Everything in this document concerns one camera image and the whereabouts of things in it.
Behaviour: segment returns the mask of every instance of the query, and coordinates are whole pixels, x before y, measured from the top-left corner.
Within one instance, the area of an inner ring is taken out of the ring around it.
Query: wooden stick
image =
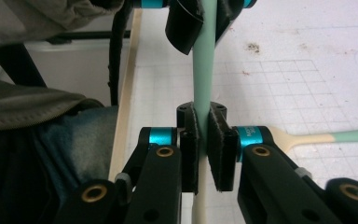
[[[291,135],[278,128],[268,127],[275,144],[285,153],[293,146],[312,143],[358,142],[358,130],[339,133]]]
[[[115,142],[113,144],[112,159],[110,162],[109,180],[115,177],[124,167],[128,125],[130,119],[131,92],[135,73],[136,51],[138,49],[139,34],[141,32],[142,10],[135,9],[131,28],[130,50],[127,58],[126,72],[121,89],[120,107],[118,108]]]

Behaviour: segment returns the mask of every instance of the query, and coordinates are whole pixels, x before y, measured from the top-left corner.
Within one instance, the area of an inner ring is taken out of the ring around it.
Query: black mechanical arm
[[[238,204],[246,223],[358,223],[358,181],[333,179],[321,189],[266,127],[230,127],[226,115],[225,106],[211,103],[207,153],[219,191],[233,190],[242,162]],[[244,144],[254,128],[262,137]],[[178,106],[177,127],[143,128],[115,182],[81,186],[55,223],[181,223],[182,192],[199,190],[199,140],[192,103]]]

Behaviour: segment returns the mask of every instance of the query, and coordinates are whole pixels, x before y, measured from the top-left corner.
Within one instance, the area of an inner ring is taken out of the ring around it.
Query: black plastic bracket
[[[211,102],[207,154],[214,184],[219,191],[233,190],[235,163],[240,149],[238,132],[228,126],[226,118],[227,108]]]
[[[237,19],[245,7],[244,0],[216,0],[216,34],[217,43],[229,26]],[[247,7],[252,7],[255,0]],[[202,25],[203,8],[200,0],[172,0],[168,14],[165,34],[171,44],[184,54],[188,54],[196,42]]]
[[[182,151],[182,191],[198,193],[200,133],[193,103],[179,105],[176,109],[176,126]]]
[[[150,149],[124,223],[180,223],[181,163],[177,147]]]
[[[278,150],[244,149],[238,202],[246,223],[342,223]]]
[[[149,136],[151,128],[142,128],[139,137],[138,144],[133,150],[129,160],[123,168],[122,173],[128,174],[131,178],[133,186],[138,183],[139,175],[144,167],[145,158],[149,152]]]
[[[343,223],[358,223],[358,181],[348,178],[329,180],[324,198]]]

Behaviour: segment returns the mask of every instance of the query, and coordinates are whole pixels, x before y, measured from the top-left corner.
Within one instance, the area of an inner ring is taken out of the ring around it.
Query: black chair leg
[[[118,105],[121,49],[123,48],[123,38],[131,12],[132,1],[124,1],[123,7],[113,19],[109,46],[109,87],[112,105]]]
[[[23,44],[0,47],[0,65],[17,85],[46,87]]]

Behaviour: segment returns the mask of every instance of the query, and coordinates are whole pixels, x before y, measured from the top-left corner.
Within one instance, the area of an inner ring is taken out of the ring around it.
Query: brass bolt hole
[[[345,196],[358,201],[358,187],[352,184],[341,184],[339,189]]]
[[[256,154],[257,156],[269,156],[270,152],[268,149],[263,148],[263,147],[254,147],[252,149],[252,151],[254,152],[254,154]]]
[[[81,199],[86,203],[95,203],[100,201],[106,195],[106,192],[107,188],[104,185],[93,185],[83,191]]]
[[[310,209],[304,209],[301,211],[301,214],[303,215],[303,217],[305,217],[307,220],[312,221],[312,222],[319,222],[321,220],[321,218],[319,217],[319,215]]]
[[[173,154],[173,150],[170,147],[162,147],[157,149],[157,155],[160,157],[170,157]]]
[[[159,218],[159,212],[156,209],[150,209],[144,213],[144,219],[147,222],[154,222],[158,218]]]

